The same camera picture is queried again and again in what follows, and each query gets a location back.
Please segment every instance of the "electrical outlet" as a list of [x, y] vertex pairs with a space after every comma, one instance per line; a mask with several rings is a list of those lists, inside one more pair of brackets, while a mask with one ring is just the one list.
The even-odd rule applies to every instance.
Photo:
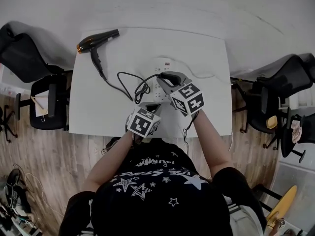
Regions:
[[[156, 58], [154, 59], [154, 72], [162, 73], [168, 71], [176, 71], [175, 69], [175, 61], [172, 61], [168, 58]], [[153, 79], [153, 101], [154, 102], [170, 102], [168, 99], [168, 95], [164, 92], [164, 90], [159, 85], [158, 81]]]

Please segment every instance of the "yellow object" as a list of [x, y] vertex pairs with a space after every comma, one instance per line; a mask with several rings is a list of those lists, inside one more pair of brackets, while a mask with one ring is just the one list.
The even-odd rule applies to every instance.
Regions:
[[268, 120], [266, 120], [267, 128], [273, 129], [278, 125], [278, 120], [276, 116], [270, 117]]
[[272, 219], [273, 216], [278, 212], [278, 218], [283, 218], [284, 215], [287, 213], [289, 210], [295, 195], [297, 192], [297, 186], [294, 185], [292, 186], [284, 195], [283, 197], [279, 200], [279, 202], [276, 204], [276, 206], [272, 209], [272, 211], [269, 213], [269, 215], [266, 217], [267, 224], [270, 226], [275, 225], [275, 220]]

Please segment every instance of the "black cable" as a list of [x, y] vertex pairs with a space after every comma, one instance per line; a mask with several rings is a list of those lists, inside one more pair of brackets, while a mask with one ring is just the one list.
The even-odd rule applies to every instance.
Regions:
[[128, 98], [129, 100], [131, 100], [131, 101], [133, 101], [133, 98], [131, 97], [131, 95], [130, 95], [129, 91], [127, 90], [127, 88], [124, 86], [124, 84], [123, 84], [122, 80], [120, 79], [119, 75], [120, 75], [120, 74], [127, 74], [127, 75], [130, 75], [130, 76], [133, 76], [133, 77], [136, 77], [136, 78], [142, 80], [141, 83], [139, 84], [139, 86], [138, 86], [138, 87], [136, 88], [136, 90], [134, 91], [134, 94], [135, 94], [134, 102], [135, 102], [136, 104], [139, 104], [139, 103], [141, 102], [141, 99], [142, 99], [142, 97], [143, 97], [144, 94], [149, 94], [150, 91], [151, 91], [151, 89], [150, 89], [149, 85], [146, 83], [146, 81], [148, 81], [149, 79], [151, 79], [151, 78], [153, 78], [153, 77], [159, 75], [159, 74], [154, 74], [154, 75], [152, 75], [152, 76], [150, 76], [150, 77], [148, 77], [147, 79], [144, 80], [144, 79], [142, 79], [140, 76], [137, 76], [137, 75], [134, 75], [134, 74], [131, 74], [131, 73], [119, 72], [119, 73], [117, 73], [117, 78], [118, 78], [120, 84], [121, 84], [121, 85], [123, 86], [123, 88], [124, 88], [124, 90], [122, 90], [122, 89], [120, 89], [120, 88], [118, 88], [118, 87], [112, 85], [111, 83], [109, 83], [108, 80], [107, 80], [107, 78], [105, 77], [103, 71], [100, 71], [99, 74], [100, 74], [100, 76], [103, 78], [103, 80], [104, 80], [110, 87], [112, 87], [112, 88], [114, 88], [114, 89], [116, 89], [116, 90], [122, 92], [122, 93], [123, 93], [125, 96], [127, 96], [127, 98]]
[[199, 111], [197, 111], [196, 114], [195, 114], [195, 116], [191, 119], [191, 122], [190, 122], [190, 124], [188, 125], [188, 127], [183, 129], [183, 133], [184, 133], [184, 143], [187, 145], [187, 155], [188, 155], [188, 151], [189, 151], [189, 145], [188, 145], [188, 142], [186, 142], [187, 132], [188, 132], [188, 130], [190, 129], [192, 123], [196, 120], [198, 114], [199, 114]]

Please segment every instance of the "hand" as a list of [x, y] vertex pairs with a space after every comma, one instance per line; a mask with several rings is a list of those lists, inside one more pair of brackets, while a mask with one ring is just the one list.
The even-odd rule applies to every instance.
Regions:
[[[126, 132], [128, 131], [127, 127], [128, 127], [128, 125], [129, 125], [129, 122], [131, 121], [132, 115], [133, 115], [133, 113], [131, 113], [131, 114], [127, 117], [126, 125], [125, 125], [125, 130], [126, 130]], [[139, 136], [139, 135], [137, 135], [137, 134], [135, 134], [135, 133], [132, 132], [132, 143], [133, 143], [133, 144], [134, 144], [134, 143], [140, 144], [140, 143], [142, 142], [142, 140], [143, 140], [143, 137], [141, 137], [141, 136]]]

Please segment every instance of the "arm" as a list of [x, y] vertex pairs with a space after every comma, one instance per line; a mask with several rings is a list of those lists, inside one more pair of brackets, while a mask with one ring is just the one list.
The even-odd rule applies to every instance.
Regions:
[[193, 124], [210, 168], [211, 177], [213, 178], [223, 168], [234, 168], [226, 144], [202, 110], [199, 110], [199, 114]]
[[122, 164], [132, 145], [132, 132], [127, 131], [123, 137], [94, 165], [82, 191], [94, 191], [109, 181]]

